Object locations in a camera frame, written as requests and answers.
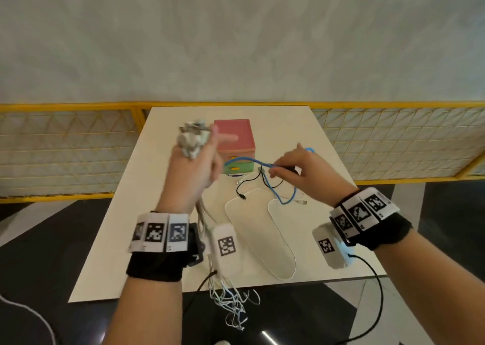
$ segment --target yellow metal frame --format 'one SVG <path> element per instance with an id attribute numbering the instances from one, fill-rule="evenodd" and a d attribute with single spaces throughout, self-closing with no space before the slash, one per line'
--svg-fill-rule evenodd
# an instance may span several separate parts
<path id="1" fill-rule="evenodd" d="M 152 107 L 192 107 L 192 106 L 309 106 L 311 109 L 403 109 L 403 108 L 485 108 L 485 101 L 429 101 L 429 102 L 102 102 L 69 104 L 0 104 L 0 112 L 41 112 L 41 111 L 101 111 L 130 110 L 139 132 L 145 124 L 144 109 Z M 470 171 L 485 161 L 485 152 L 474 159 L 453 177 L 360 180 L 357 185 L 424 183 L 437 181 L 458 181 L 485 179 L 485 176 L 468 176 Z M 112 198 L 114 193 L 82 195 L 49 195 L 39 197 L 0 198 L 3 203 L 47 202 L 73 199 Z"/>

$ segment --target blue cable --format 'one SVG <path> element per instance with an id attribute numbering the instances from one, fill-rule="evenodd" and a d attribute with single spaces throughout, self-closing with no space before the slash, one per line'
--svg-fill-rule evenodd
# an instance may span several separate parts
<path id="1" fill-rule="evenodd" d="M 251 157 L 246 157 L 246 156 L 240 156 L 240 157 L 236 157 L 236 158 L 230 159 L 229 161 L 227 161 L 227 162 L 224 163 L 224 166 L 227 166 L 227 165 L 229 165 L 229 164 L 231 164 L 231 163 L 233 163 L 235 161 L 252 161 L 252 162 L 257 163 L 257 164 L 259 164 L 261 166 L 266 166 L 266 167 L 270 167 L 270 168 L 277 166 L 277 165 L 274 165 L 274 164 L 265 164 L 265 163 L 263 163 L 261 161 L 258 161 L 257 159 L 254 159 L 254 158 L 251 158 Z M 281 197 L 279 196 L 279 194 L 273 189 L 273 187 L 269 183 L 268 178 L 266 177 L 266 174 L 264 172 L 262 174 L 263 174 L 263 178 L 265 179 L 266 183 L 270 187 L 271 191 L 275 194 L 276 198 L 278 198 L 278 201 L 281 204 L 285 205 L 285 204 L 288 204 L 289 202 L 293 201 L 293 199 L 294 199 L 294 197 L 296 195 L 296 187 L 294 187 L 293 195 L 291 196 L 291 198 L 288 201 L 283 202 L 281 200 Z"/>

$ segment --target gray wall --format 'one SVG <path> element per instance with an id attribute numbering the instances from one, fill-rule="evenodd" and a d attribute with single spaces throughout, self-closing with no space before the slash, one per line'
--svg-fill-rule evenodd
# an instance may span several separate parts
<path id="1" fill-rule="evenodd" d="M 484 98 L 485 0 L 0 0 L 0 102 Z"/>

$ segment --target hand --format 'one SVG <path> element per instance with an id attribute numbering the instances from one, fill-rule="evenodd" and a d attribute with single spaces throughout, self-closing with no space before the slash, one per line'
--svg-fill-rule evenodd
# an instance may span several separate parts
<path id="1" fill-rule="evenodd" d="M 237 139 L 234 134 L 219 134 L 217 126 L 212 125 L 210 138 L 195 159 L 185 157 L 182 149 L 174 146 L 156 210 L 190 214 L 204 189 L 219 177 L 224 167 L 217 145 Z"/>
<path id="2" fill-rule="evenodd" d="M 286 152 L 275 162 L 280 166 L 298 166 L 302 172 L 297 175 L 282 167 L 272 167 L 270 177 L 281 177 L 313 199 L 335 207 L 338 202 L 358 190 L 340 176 L 323 158 L 306 151 L 300 143 L 293 151 Z"/>

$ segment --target person's right hand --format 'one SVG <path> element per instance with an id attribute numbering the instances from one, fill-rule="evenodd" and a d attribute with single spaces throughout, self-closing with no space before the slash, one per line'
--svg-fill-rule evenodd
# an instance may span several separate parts
<path id="1" fill-rule="evenodd" d="M 278 158 L 275 165 L 298 166 L 302 172 L 297 175 L 282 167 L 269 169 L 270 177 L 281 177 L 313 199 L 335 207 L 338 202 L 358 190 L 340 176 L 323 158 L 306 151 L 300 143 L 293 151 Z"/>

